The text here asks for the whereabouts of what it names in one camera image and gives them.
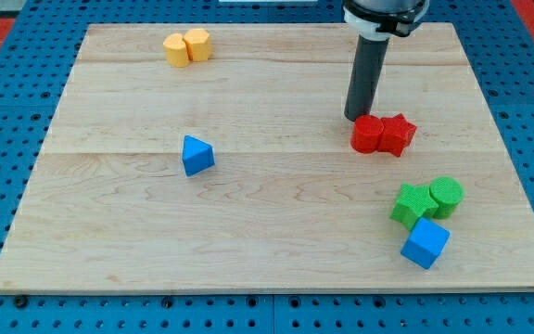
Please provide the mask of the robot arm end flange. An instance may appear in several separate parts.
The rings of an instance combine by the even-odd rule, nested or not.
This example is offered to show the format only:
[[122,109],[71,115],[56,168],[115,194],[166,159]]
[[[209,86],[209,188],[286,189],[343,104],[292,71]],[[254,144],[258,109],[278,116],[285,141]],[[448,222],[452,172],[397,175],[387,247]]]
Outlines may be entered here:
[[429,0],[344,0],[344,20],[370,41],[407,37],[422,23]]

